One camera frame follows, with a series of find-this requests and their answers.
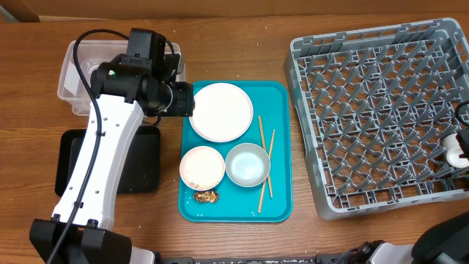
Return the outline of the small white cup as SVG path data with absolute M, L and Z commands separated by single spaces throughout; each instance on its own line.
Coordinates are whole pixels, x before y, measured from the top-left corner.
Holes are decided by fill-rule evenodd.
M 469 166 L 467 158 L 460 158 L 463 154 L 462 148 L 457 141 L 456 134 L 452 133 L 443 140 L 443 146 L 445 147 L 445 157 L 448 164 L 455 168 L 466 168 Z

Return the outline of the pink bowl with rice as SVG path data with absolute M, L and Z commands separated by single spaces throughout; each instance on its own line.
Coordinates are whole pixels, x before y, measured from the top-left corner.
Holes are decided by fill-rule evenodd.
M 198 146 L 184 154 L 179 171 L 181 180 L 187 187 L 195 191 L 208 191 L 222 181 L 225 161 L 216 149 Z

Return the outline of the grey-green bowl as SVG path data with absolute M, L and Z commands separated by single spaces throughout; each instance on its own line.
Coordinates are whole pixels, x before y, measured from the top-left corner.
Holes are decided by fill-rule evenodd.
M 251 188 L 262 184 L 270 173 L 270 159 L 257 144 L 242 143 L 233 147 L 225 159 L 228 178 L 236 185 Z

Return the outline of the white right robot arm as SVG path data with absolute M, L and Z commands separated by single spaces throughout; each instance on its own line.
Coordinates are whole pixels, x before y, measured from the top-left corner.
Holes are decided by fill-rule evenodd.
M 445 144 L 450 147 L 446 160 L 463 172 L 468 171 L 468 122 L 461 111 L 468 110 L 468 102 L 457 105 L 454 114 L 464 126 L 457 133 L 447 136 Z M 414 244 L 394 245 L 383 240 L 365 242 L 330 263 L 467 263 L 468 262 L 468 213 L 428 229 Z

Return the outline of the grey dishwasher rack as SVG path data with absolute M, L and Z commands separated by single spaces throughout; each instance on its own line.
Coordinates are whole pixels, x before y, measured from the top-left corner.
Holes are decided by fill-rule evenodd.
M 456 20 L 298 37 L 284 69 L 320 217 L 468 197 L 468 167 L 446 146 L 468 122 Z

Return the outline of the large white plate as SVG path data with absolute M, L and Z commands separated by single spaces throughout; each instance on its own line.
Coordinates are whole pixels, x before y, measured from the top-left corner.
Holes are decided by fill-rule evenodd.
M 234 84 L 209 84 L 194 95 L 194 100 L 189 122 L 200 137 L 210 142 L 224 143 L 241 137 L 254 118 L 251 99 Z

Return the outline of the black tray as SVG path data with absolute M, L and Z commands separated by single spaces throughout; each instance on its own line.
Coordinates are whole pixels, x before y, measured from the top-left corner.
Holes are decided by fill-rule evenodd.
M 55 193 L 62 196 L 78 159 L 84 129 L 62 134 L 56 171 Z M 160 177 L 160 131 L 155 126 L 141 126 L 136 131 L 122 170 L 118 194 L 153 192 Z

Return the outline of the clear plastic bin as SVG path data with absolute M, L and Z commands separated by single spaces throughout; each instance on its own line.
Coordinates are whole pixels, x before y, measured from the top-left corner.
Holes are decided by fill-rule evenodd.
M 145 114 L 136 100 L 140 67 L 126 64 L 128 40 L 71 42 L 59 79 L 58 96 L 78 116 Z

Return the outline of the teal plastic tray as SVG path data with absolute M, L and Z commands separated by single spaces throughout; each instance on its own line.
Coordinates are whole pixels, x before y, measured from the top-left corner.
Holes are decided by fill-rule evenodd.
M 238 144 L 262 144 L 258 119 L 262 119 L 266 146 L 273 143 L 271 157 L 271 188 L 264 190 L 262 208 L 260 185 L 241 187 L 224 176 L 215 187 L 220 198 L 216 203 L 197 202 L 195 191 L 180 181 L 178 207 L 181 215 L 195 222 L 281 222 L 293 208 L 292 157 L 290 141 L 289 96 L 287 89 L 275 81 L 232 81 L 247 93 L 254 107 L 254 119 L 249 129 L 238 139 L 226 143 L 209 142 L 200 137 L 183 119 L 181 154 L 198 146 L 216 149 L 223 157 Z

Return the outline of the brown food scrap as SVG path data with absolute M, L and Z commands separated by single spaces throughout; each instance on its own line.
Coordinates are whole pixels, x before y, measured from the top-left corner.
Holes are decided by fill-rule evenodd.
M 215 191 L 200 191 L 193 195 L 193 199 L 200 203 L 216 203 L 220 198 L 220 195 Z

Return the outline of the black rail at table edge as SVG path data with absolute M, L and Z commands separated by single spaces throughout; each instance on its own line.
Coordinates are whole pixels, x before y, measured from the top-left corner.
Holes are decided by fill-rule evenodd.
M 274 257 L 274 258 L 221 258 L 194 259 L 192 257 L 162 258 L 158 252 L 133 247 L 128 252 L 117 254 L 115 263 L 160 263 L 160 264 L 328 264 L 346 263 L 357 249 L 345 253 L 316 254 L 313 257 Z

